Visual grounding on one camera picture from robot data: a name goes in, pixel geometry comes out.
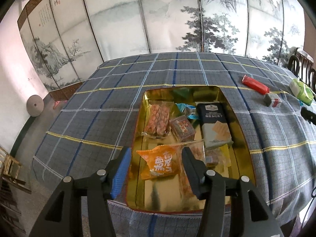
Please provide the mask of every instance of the screw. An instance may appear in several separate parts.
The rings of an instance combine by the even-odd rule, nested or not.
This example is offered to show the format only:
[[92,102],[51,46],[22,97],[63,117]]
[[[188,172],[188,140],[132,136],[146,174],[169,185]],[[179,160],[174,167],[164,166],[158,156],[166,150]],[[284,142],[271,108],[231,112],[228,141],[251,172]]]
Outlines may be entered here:
[[215,175],[215,171],[214,170],[208,170],[208,171],[206,171],[206,174],[208,176],[214,176]]
[[69,182],[71,182],[71,177],[70,176],[66,176],[66,177],[63,178],[63,181],[65,183],[69,183]]
[[100,170],[97,171],[97,175],[102,176],[102,175],[105,175],[105,174],[106,174],[106,171],[104,169],[100,169]]
[[242,177],[241,177],[241,180],[243,181],[243,182],[249,182],[249,177],[248,176],[246,176],[246,175],[243,175]]

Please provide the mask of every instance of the concrete floor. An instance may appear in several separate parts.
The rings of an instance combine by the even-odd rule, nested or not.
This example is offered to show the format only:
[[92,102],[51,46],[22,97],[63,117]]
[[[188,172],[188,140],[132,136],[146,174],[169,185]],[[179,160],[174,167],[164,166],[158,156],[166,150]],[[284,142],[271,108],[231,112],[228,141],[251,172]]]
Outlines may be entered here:
[[[51,195],[51,191],[40,185],[35,179],[31,170],[33,156],[44,138],[45,132],[49,129],[60,110],[65,106],[65,102],[60,102],[53,109],[54,100],[48,95],[44,99],[44,110],[39,115],[27,131],[18,151],[16,159],[22,163],[19,178],[27,183],[27,187],[32,190],[32,194],[27,194],[19,189],[12,188],[12,193],[18,203],[18,208],[22,213],[21,224],[24,226],[26,236],[29,235],[39,213]],[[88,218],[83,216],[84,236],[90,236],[88,229]]]

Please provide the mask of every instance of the dark green baseboard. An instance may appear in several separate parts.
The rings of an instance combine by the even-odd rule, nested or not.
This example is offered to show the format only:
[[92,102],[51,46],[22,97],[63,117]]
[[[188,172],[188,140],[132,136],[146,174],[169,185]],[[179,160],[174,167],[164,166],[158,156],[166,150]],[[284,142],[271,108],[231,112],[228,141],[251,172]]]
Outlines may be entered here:
[[31,127],[31,125],[35,119],[36,119],[36,117],[29,117],[28,120],[26,121],[26,123],[24,124],[23,128],[21,129],[18,137],[15,139],[15,142],[12,146],[12,149],[10,152],[10,155],[12,157],[15,157],[15,155],[16,155],[16,153],[21,145],[23,138],[25,137],[27,131],[29,130],[29,128]]

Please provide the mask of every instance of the brand logo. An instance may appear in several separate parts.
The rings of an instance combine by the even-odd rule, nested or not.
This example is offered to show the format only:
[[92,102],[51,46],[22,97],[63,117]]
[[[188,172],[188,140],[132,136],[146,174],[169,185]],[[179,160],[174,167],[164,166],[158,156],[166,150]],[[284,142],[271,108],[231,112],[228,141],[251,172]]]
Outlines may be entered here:
[[205,105],[205,109],[207,111],[217,111],[218,110],[218,107],[216,105]]

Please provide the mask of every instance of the tablecloth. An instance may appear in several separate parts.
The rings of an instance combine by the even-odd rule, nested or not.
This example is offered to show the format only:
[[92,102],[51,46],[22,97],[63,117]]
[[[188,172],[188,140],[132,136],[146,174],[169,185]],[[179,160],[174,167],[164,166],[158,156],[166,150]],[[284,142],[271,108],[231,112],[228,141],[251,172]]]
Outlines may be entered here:
[[[279,108],[241,83],[248,75],[278,94]],[[148,89],[216,85],[233,108],[251,153],[257,188],[282,225],[310,200],[314,184],[316,127],[300,116],[289,89],[294,75],[276,65],[215,53],[175,52],[107,61],[77,90],[47,131],[32,162],[39,182],[53,190],[71,175],[104,168],[122,146],[131,146],[137,113]],[[313,101],[309,110],[316,111]],[[125,189],[109,201],[118,236],[195,236],[201,214],[165,215],[130,210]],[[228,234],[230,212],[225,212]]]

